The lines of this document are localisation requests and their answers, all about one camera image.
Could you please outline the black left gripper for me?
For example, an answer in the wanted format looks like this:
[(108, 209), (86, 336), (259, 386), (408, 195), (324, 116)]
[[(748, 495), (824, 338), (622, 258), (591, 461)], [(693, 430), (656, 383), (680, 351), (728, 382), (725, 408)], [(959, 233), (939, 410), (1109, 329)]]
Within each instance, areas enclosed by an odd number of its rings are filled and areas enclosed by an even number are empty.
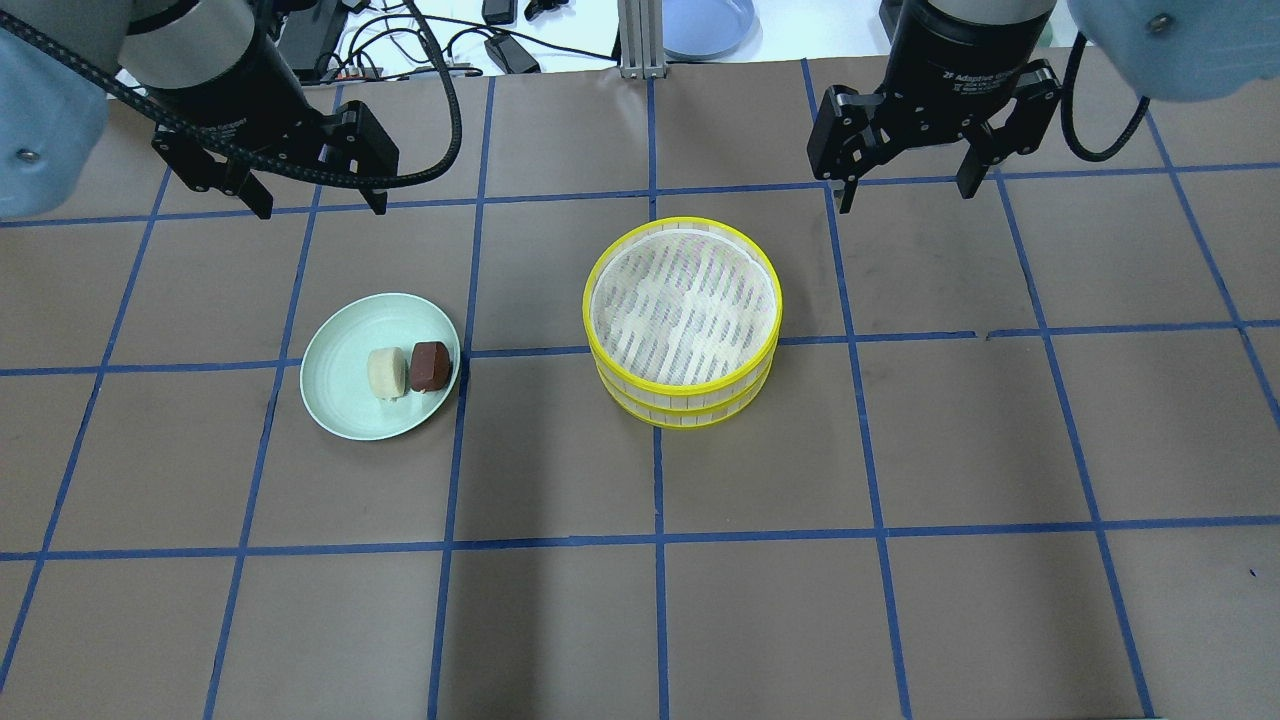
[(159, 120), (151, 145), (195, 192), (238, 199), (259, 219), (273, 217), (262, 174), (357, 190), (378, 217), (396, 178), (399, 149), (372, 110), (349, 101), (324, 114), (305, 97), (270, 38), (256, 29), (246, 50), (219, 76), (183, 88), (148, 86), (173, 122)]

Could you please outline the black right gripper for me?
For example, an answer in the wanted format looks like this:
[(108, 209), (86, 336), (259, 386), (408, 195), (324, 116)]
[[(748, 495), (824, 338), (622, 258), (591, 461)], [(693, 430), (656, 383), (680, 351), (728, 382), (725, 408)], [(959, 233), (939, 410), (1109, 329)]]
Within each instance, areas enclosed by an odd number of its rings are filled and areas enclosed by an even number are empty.
[(1057, 111), (1061, 82), (1033, 51), (1051, 1), (883, 1), (890, 55), (879, 86), (832, 85), (806, 141), (813, 176), (851, 211), (860, 178), (911, 149), (966, 142), (955, 176), (974, 199), (993, 167), (1034, 152)]

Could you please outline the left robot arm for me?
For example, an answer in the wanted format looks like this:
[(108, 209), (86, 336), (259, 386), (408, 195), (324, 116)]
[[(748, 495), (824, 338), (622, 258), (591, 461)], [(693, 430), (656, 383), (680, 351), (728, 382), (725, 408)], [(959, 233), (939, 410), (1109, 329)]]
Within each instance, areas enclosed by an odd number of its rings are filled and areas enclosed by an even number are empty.
[(100, 141), (108, 91), (90, 73), (125, 70), (157, 120), (155, 152), (189, 190), (216, 191), (268, 219), (274, 200), (250, 158), (343, 176), (394, 176), (399, 150), (358, 101), (329, 115), (305, 97), (276, 46), (293, 1), (5, 1), (3, 215), (64, 204)]

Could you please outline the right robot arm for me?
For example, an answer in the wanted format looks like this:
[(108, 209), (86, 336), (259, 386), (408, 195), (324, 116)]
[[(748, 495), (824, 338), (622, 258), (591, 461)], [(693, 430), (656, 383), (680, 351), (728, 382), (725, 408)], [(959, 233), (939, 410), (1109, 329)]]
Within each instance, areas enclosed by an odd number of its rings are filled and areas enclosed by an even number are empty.
[[(956, 172), (972, 199), (988, 172), (1036, 152), (1053, 120), (1083, 161), (1114, 158), (1152, 101), (1202, 102), (1277, 76), (1275, 1), (1071, 1), (1064, 73), (1033, 55), (1052, 1), (884, 1), (884, 78), (870, 94), (829, 86), (806, 141), (812, 174), (847, 213), (860, 179), (900, 154), (965, 142)], [(1098, 47), (1138, 104), (1115, 141), (1089, 149), (1075, 122), (1084, 51)]]

